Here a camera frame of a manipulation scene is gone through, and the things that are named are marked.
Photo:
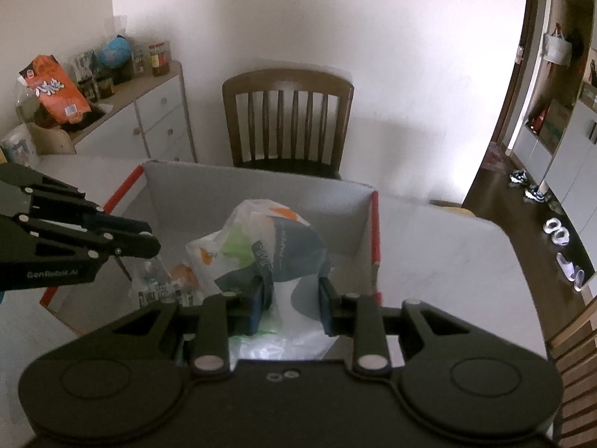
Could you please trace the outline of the red cardboard box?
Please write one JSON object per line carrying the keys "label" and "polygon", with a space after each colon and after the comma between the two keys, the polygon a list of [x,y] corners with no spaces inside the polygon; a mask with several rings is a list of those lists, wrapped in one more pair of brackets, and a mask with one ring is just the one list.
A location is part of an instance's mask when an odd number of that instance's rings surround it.
{"label": "red cardboard box", "polygon": [[153,260],[109,260],[96,279],[51,287],[41,304],[79,334],[156,304],[193,307],[238,297],[253,280],[284,329],[319,310],[318,281],[341,294],[376,294],[378,193],[367,185],[199,164],[95,159],[69,182],[115,217],[146,221],[161,245]]}

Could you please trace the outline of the white chicken snack pouch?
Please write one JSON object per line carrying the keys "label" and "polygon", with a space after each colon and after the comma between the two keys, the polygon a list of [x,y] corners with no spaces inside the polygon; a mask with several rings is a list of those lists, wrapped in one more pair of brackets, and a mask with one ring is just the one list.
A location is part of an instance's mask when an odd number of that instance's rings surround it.
{"label": "white chicken snack pouch", "polygon": [[144,308],[155,301],[178,301],[183,307],[202,304],[203,292],[191,268],[180,263],[168,270],[160,257],[140,260],[132,266],[129,291],[132,305]]}

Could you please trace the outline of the white green tissue pack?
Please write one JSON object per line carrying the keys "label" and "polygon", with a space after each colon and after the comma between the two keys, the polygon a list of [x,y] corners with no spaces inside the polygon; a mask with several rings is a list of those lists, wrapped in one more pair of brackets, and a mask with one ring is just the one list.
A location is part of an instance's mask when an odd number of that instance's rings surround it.
{"label": "white green tissue pack", "polygon": [[247,293],[263,284],[264,313],[253,335],[230,339],[231,361],[317,360],[334,343],[321,323],[319,283],[332,267],[318,233],[289,207],[245,200],[223,228],[185,245],[206,295]]}

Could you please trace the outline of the white patterned mug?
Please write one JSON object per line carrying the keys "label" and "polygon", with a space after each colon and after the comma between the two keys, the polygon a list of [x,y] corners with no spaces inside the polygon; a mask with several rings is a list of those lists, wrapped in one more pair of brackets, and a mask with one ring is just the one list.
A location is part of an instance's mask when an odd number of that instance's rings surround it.
{"label": "white patterned mug", "polygon": [[40,165],[32,135],[26,124],[20,124],[1,140],[1,150],[10,163],[36,169]]}

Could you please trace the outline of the orange snack bag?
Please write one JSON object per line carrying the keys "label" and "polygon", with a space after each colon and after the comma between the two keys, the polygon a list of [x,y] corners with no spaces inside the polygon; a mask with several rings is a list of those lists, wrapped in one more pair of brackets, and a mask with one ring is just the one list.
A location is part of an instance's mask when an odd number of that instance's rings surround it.
{"label": "orange snack bag", "polygon": [[33,121],[44,128],[79,124],[91,106],[53,55],[39,55],[19,77],[40,103]]}

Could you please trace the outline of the wooden chair right side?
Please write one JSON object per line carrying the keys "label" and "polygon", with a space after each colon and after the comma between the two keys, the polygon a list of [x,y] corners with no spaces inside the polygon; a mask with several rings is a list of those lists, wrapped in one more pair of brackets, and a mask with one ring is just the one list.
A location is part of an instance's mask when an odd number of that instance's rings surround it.
{"label": "wooden chair right side", "polygon": [[553,422],[559,447],[596,446],[596,298],[551,337],[547,353],[564,382],[562,405]]}

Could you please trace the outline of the wooden chair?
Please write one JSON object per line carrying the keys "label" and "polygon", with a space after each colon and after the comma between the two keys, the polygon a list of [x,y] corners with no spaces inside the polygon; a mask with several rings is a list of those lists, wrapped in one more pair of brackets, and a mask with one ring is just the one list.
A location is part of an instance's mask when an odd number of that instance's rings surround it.
{"label": "wooden chair", "polygon": [[596,298],[551,337],[547,353],[564,382],[562,405],[553,422],[559,447],[596,446]]}
{"label": "wooden chair", "polygon": [[354,86],[308,69],[263,69],[222,86],[237,168],[337,179]]}

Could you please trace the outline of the white low drawer cabinet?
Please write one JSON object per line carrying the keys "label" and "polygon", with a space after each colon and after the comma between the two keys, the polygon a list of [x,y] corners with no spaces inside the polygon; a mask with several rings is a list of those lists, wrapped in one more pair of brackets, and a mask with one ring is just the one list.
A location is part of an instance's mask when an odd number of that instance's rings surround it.
{"label": "white low drawer cabinet", "polygon": [[110,110],[80,131],[29,124],[40,155],[196,161],[181,64],[155,77],[148,73],[115,87],[97,103]]}

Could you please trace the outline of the blue globe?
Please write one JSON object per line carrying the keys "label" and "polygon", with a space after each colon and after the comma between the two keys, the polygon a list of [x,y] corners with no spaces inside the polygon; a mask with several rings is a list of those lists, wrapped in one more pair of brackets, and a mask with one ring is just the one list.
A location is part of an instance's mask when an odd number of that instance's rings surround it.
{"label": "blue globe", "polygon": [[132,58],[132,48],[128,40],[117,35],[101,47],[98,60],[106,68],[116,69],[125,65]]}

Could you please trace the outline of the dark jar with red lid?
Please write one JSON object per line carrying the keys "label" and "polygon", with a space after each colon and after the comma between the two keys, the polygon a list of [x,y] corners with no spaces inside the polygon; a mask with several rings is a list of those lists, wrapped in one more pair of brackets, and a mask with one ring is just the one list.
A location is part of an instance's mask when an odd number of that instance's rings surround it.
{"label": "dark jar with red lid", "polygon": [[149,45],[151,68],[154,77],[170,72],[169,46],[166,41]]}

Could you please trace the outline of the sneakers on floor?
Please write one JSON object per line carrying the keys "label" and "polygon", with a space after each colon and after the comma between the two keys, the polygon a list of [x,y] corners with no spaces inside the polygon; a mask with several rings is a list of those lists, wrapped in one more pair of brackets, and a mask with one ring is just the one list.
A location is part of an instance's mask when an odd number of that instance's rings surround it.
{"label": "sneakers on floor", "polygon": [[511,184],[520,185],[524,188],[524,197],[527,200],[531,200],[536,203],[546,203],[546,193],[541,192],[538,185],[531,183],[527,172],[524,169],[512,171],[509,174],[509,181]]}

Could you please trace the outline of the wooden chair far side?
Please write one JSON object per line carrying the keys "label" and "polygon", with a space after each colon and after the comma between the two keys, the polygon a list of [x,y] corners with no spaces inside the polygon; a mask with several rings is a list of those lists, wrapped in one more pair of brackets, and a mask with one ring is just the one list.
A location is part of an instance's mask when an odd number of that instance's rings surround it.
{"label": "wooden chair far side", "polygon": [[237,168],[337,179],[354,86],[308,69],[263,69],[222,86]]}

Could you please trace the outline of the white tall storage cabinets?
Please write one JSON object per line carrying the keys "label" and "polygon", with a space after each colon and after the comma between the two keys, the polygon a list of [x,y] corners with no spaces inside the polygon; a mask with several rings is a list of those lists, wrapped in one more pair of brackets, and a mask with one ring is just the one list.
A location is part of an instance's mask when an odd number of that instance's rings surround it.
{"label": "white tall storage cabinets", "polygon": [[[577,231],[596,215],[596,0],[547,0],[539,63],[514,157],[560,201]],[[556,23],[572,44],[568,66],[543,60]]]}

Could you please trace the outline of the white hanging tote bag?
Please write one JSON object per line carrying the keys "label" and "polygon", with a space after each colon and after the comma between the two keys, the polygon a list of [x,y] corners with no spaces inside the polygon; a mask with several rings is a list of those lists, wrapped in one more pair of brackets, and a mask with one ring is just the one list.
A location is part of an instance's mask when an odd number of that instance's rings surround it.
{"label": "white hanging tote bag", "polygon": [[562,27],[556,23],[550,34],[543,37],[543,60],[558,66],[568,66],[572,58],[572,44],[564,38]]}

